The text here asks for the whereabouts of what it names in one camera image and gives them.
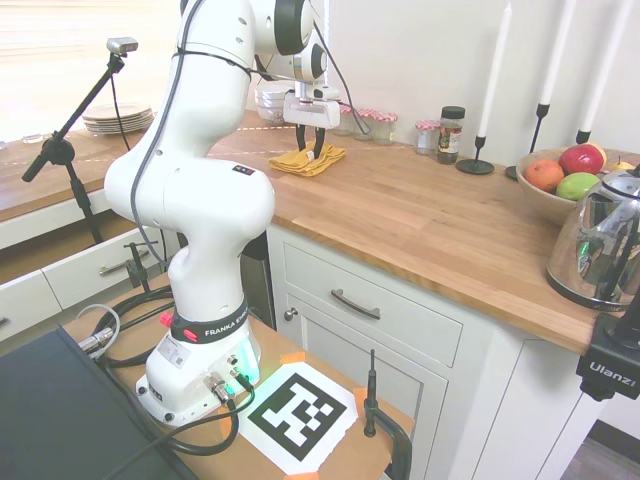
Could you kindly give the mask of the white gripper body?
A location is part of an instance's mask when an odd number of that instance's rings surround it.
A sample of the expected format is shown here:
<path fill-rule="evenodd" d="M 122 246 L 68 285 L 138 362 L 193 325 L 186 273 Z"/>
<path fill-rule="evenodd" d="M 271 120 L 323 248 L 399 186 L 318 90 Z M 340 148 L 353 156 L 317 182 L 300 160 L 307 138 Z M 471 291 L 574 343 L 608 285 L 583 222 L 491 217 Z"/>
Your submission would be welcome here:
<path fill-rule="evenodd" d="M 333 129 L 340 124 L 340 105 L 335 100 L 303 101 L 295 95 L 287 95 L 283 118 L 285 122 L 292 124 Z"/>

